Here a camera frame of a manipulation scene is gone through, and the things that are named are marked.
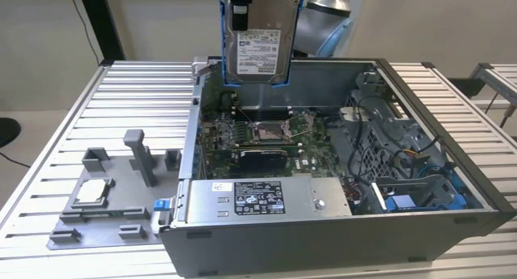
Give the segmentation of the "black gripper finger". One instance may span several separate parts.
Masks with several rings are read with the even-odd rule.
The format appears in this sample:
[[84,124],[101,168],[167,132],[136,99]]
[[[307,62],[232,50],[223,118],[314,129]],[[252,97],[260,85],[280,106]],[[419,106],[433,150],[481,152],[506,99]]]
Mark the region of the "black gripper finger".
[[232,13],[232,30],[247,31],[248,29],[248,5],[251,0],[230,0]]

